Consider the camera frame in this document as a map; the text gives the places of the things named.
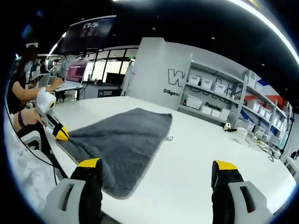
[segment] black ceiling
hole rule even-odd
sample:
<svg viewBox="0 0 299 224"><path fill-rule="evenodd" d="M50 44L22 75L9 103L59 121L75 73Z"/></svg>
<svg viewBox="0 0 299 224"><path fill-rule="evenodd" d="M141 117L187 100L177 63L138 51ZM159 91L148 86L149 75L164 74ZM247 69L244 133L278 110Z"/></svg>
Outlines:
<svg viewBox="0 0 299 224"><path fill-rule="evenodd" d="M298 3L267 0L268 8L299 49ZM299 66L278 36L260 20L226 0L64 0L36 11L26 41L48 53L72 23L117 15L106 47L138 45L142 37L163 37L230 58L264 78L280 95L299 106Z"/></svg>

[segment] gray fleece blanket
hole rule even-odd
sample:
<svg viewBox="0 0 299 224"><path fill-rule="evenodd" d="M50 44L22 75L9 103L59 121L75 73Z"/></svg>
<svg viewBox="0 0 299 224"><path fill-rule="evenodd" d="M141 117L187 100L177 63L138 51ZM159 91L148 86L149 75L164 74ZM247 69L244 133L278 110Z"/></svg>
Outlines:
<svg viewBox="0 0 299 224"><path fill-rule="evenodd" d="M167 138L171 123L171 114L136 108L70 132L68 141L58 143L78 163L100 157L104 191L125 198Z"/></svg>

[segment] white tabletop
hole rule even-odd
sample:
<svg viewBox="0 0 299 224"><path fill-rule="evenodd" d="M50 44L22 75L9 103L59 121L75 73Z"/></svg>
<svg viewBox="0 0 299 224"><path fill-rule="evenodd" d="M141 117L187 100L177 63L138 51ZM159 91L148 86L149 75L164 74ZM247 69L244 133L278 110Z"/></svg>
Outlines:
<svg viewBox="0 0 299 224"><path fill-rule="evenodd" d="M102 210L125 224L212 223L212 163L231 162L244 181L267 198L274 213L291 195L296 182L280 160L238 143L233 135L204 120L130 97L95 98L56 105L54 112L68 132L120 112L142 108L171 113L173 141L161 144L135 192L118 200L103 192ZM75 163L49 136L52 150L68 176Z"/></svg>

